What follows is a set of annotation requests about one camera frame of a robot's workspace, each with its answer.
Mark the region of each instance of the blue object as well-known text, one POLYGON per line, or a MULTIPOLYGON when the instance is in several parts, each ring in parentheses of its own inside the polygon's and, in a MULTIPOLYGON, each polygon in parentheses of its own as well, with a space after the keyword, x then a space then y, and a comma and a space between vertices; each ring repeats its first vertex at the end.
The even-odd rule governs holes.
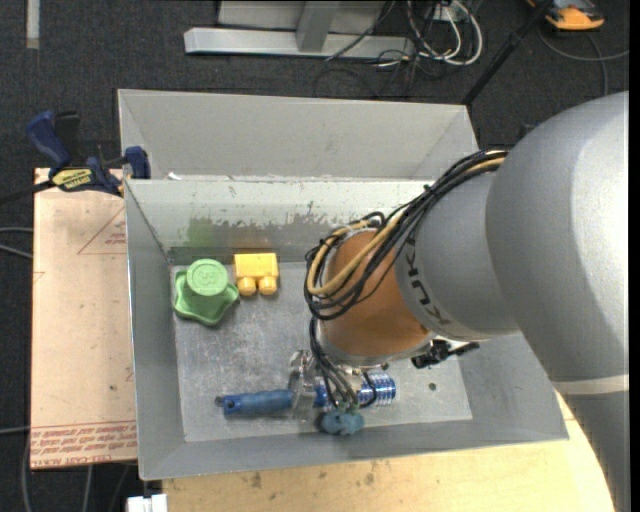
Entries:
MULTIPOLYGON (((396 396, 396 383, 395 381, 385 372, 375 372, 369 374, 369 380, 373 384, 376 390, 376 400, 371 403, 371 405, 390 405, 393 399, 396 396)), ((371 402, 373 398, 373 389, 367 382, 367 380, 362 378, 362 388, 358 392, 358 401, 360 404, 368 404, 371 402)), ((319 384, 316 386, 316 399, 313 403, 314 407, 324 407, 332 408, 333 405, 329 402, 329 397, 327 395, 327 388, 324 384, 319 384)))
MULTIPOLYGON (((49 170, 49 180, 65 192, 79 192, 95 190, 107 194, 120 195, 122 181, 113 176, 101 160, 89 157, 84 167, 69 167, 71 155, 56 135, 53 124, 53 112, 47 110, 35 116, 27 125, 27 137, 41 153, 50 157, 55 166, 49 170)), ((151 177, 151 167, 144 150, 140 146, 132 146, 125 150, 125 156, 111 163, 129 162, 133 169, 133 177, 148 179, 151 177)))
POLYGON ((320 421, 320 429, 332 435, 350 436, 364 427, 364 418, 360 413, 329 411, 320 421))
POLYGON ((71 163, 71 155, 56 135, 53 127, 53 112, 47 110, 34 117, 27 125, 27 137, 40 151, 51 158, 57 168, 71 163))
POLYGON ((288 389, 276 389, 259 393, 225 395, 222 398, 222 407, 225 416, 253 416, 290 409, 292 400, 293 392, 288 389))
POLYGON ((133 178, 148 180, 151 178, 151 166, 147 154, 140 146, 131 146, 124 150, 124 157, 131 165, 133 178))

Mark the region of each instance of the gray metal bar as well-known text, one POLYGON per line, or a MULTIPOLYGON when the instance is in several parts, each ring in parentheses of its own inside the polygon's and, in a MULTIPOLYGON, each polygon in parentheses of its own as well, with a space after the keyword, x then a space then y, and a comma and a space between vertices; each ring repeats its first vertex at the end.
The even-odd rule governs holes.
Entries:
MULTIPOLYGON (((301 51, 295 32, 241 30, 227 28, 192 28, 184 34, 188 54, 250 54, 293 55, 300 57, 329 57, 351 42, 354 35, 329 34, 324 47, 318 51, 301 51)), ((375 59, 385 50, 411 53, 404 37, 366 36, 343 57, 375 59)))
POLYGON ((27 0, 27 48, 40 49, 40 0, 27 0))
POLYGON ((340 2, 305 2, 296 29, 296 42, 301 52, 322 51, 340 2))

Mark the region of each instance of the wooden board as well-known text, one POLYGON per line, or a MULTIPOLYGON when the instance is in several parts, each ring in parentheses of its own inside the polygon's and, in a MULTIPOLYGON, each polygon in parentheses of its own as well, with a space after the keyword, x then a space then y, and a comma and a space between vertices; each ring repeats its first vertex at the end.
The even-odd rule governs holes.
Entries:
POLYGON ((136 456, 124 202, 98 192, 41 192, 34 204, 31 468, 136 456))
POLYGON ((568 441, 173 479, 163 490, 172 512, 611 511, 591 446, 559 400, 568 441))

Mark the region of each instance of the clamp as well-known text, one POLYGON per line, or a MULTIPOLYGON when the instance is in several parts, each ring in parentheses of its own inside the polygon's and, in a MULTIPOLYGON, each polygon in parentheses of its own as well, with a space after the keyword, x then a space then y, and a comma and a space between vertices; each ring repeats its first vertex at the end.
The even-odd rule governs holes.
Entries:
POLYGON ((125 150, 122 157, 105 162, 100 157, 87 158, 82 166, 72 166, 72 156, 68 147, 77 145, 75 132, 80 118, 75 113, 64 113, 56 117, 60 122, 59 132, 54 127, 54 114, 50 110, 35 116, 27 125, 27 137, 42 154, 53 160, 53 167, 49 170, 49 179, 43 183, 33 185, 28 189, 20 190, 0 197, 0 204, 8 203, 25 195, 30 195, 41 190, 58 187, 64 192, 80 192, 93 190, 122 196, 122 181, 109 172, 109 167, 114 165, 129 164, 131 174, 127 177, 136 179, 149 179, 151 167, 146 152, 140 146, 132 146, 125 150))

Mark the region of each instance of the yellow lego brick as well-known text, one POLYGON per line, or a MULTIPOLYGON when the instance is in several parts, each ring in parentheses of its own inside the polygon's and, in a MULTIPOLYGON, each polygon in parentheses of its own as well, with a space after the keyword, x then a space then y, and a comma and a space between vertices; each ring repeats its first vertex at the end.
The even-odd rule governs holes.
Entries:
POLYGON ((253 295, 256 288, 263 295, 277 291, 279 271, 275 253, 234 254, 233 264, 241 295, 253 295))

